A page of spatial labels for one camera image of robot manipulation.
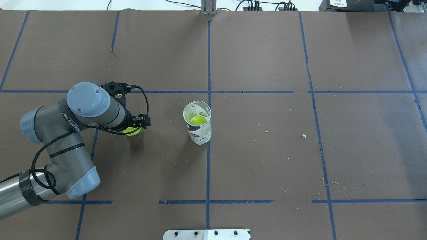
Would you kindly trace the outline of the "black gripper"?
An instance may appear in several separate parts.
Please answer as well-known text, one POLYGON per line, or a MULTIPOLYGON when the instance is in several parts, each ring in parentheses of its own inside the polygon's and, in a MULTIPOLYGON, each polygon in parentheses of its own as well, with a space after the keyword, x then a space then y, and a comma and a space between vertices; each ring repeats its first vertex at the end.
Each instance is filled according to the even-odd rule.
POLYGON ((128 128, 133 130, 138 128, 146 129, 149 126, 151 126, 151 118, 146 114, 139 114, 137 116, 128 116, 125 119, 123 130, 130 131, 127 130, 128 128))

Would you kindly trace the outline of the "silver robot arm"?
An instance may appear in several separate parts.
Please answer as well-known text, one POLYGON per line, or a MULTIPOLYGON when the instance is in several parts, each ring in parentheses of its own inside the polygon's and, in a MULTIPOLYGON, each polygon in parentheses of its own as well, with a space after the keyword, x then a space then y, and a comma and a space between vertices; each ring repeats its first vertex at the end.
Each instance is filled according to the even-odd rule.
POLYGON ((42 143, 29 169, 1 181, 1 219, 40 206, 61 194, 74 199, 94 190, 100 177, 81 137, 86 129, 126 135, 150 126, 148 112, 133 116, 126 94, 142 87, 109 82, 74 85, 65 98, 21 117, 28 140, 42 143))

